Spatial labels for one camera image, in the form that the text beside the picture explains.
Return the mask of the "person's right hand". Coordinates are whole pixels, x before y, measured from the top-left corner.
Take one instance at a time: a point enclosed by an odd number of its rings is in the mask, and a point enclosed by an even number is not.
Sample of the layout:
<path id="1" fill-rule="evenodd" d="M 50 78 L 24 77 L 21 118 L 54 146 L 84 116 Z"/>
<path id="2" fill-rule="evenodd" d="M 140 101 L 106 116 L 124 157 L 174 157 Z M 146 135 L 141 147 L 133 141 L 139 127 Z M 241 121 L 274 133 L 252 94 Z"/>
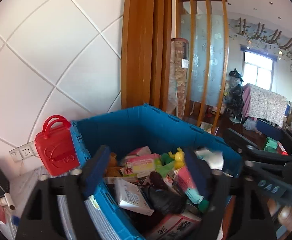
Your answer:
<path id="1" fill-rule="evenodd" d="M 288 231 L 292 231 L 292 207 L 281 206 L 273 199 L 267 202 L 271 217 L 277 218 L 279 223 L 286 227 Z"/>

